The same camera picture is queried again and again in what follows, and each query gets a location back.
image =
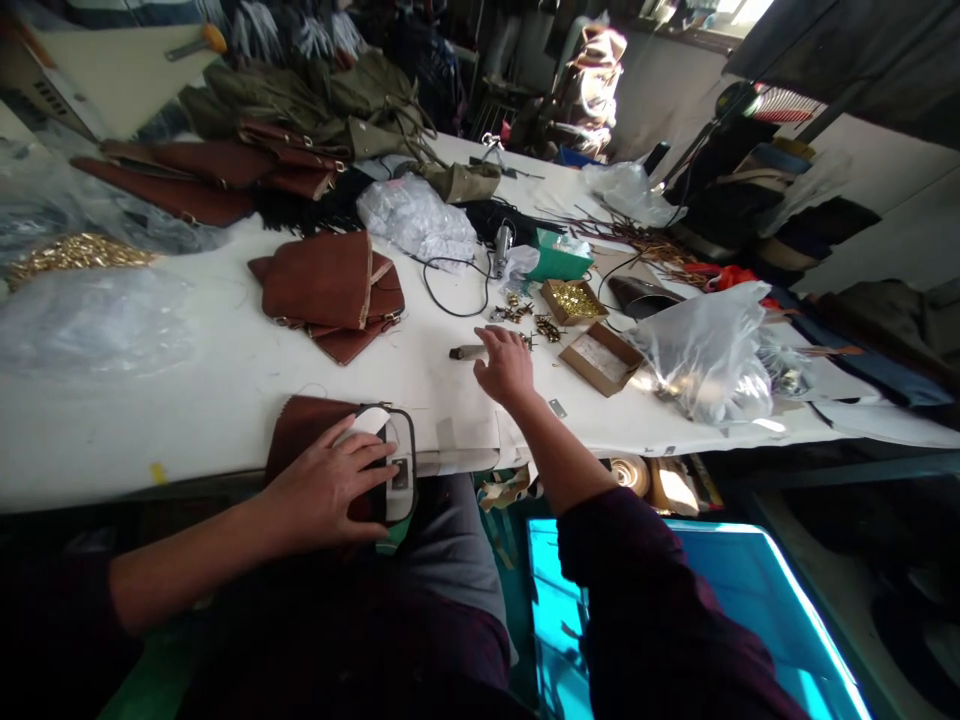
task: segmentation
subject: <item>right hand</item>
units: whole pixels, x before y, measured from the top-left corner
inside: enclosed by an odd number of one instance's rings
[[[474,332],[483,340],[490,356],[489,364],[477,360],[473,365],[473,374],[483,391],[507,411],[535,399],[533,363],[523,338],[496,325],[475,328]]]
[[[271,546],[271,555],[373,542],[389,534],[382,525],[347,517],[354,498],[382,485],[399,469],[367,468],[397,450],[396,443],[382,442],[376,435],[357,433],[333,446],[355,419],[349,415],[328,429],[262,493],[247,501],[256,511],[256,525]]]

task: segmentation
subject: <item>tape roll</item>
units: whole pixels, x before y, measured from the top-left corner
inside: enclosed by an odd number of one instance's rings
[[[610,474],[620,485],[633,490],[639,497],[650,489],[650,470],[639,455],[610,458]]]

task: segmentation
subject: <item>white table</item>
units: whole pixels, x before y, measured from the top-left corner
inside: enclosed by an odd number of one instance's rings
[[[475,143],[447,136],[435,147],[447,161],[466,163],[482,153]],[[546,176],[502,180],[498,194],[521,211],[535,214],[539,205],[573,213],[578,204],[601,214],[577,171],[512,154],[506,158],[511,166]],[[191,362],[122,381],[0,376],[0,511],[106,501],[157,483],[260,469],[274,421],[295,393],[390,401],[407,410],[416,424],[421,474],[515,467],[529,458],[512,421],[480,391],[472,364],[447,356],[450,348],[476,342],[473,328],[486,320],[458,319],[436,307],[423,286],[422,266],[379,245],[397,265],[406,312],[395,330],[342,368],[302,333],[277,327],[260,312],[260,290],[246,263],[293,238],[260,229],[258,217],[229,232],[233,239],[220,250],[156,264],[195,287],[187,311],[197,345]],[[485,267],[485,260],[480,264]],[[445,305],[461,312],[479,307],[478,273],[430,272]],[[495,293],[491,285],[491,307],[502,302]],[[520,329],[532,327],[528,318]],[[535,348],[535,382],[544,397],[559,400],[567,425],[601,457],[848,437],[801,404],[778,411],[772,422],[721,430],[686,420],[635,386],[604,398],[557,358],[576,334],[562,344]]]

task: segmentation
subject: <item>olive green bag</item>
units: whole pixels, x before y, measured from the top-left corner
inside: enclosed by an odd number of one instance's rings
[[[488,200],[500,184],[500,168],[493,163],[467,167],[454,163],[448,168],[421,166],[416,172],[430,183],[445,203]]]
[[[206,88],[180,93],[202,138],[231,137],[240,117],[252,117],[308,135],[317,145],[345,145],[354,159],[400,153],[443,164],[423,140],[437,135],[417,102],[416,83],[380,53],[364,53],[340,73],[323,60],[301,58],[290,69],[212,65],[204,79]]]

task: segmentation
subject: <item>dark red sleeve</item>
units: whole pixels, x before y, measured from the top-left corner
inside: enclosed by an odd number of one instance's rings
[[[680,540],[630,490],[564,514],[560,562],[586,588],[584,656],[598,720],[806,718],[760,639],[727,618]]]
[[[2,717],[96,718],[140,657],[120,627],[108,584],[110,558],[0,565],[0,636],[7,667]]]

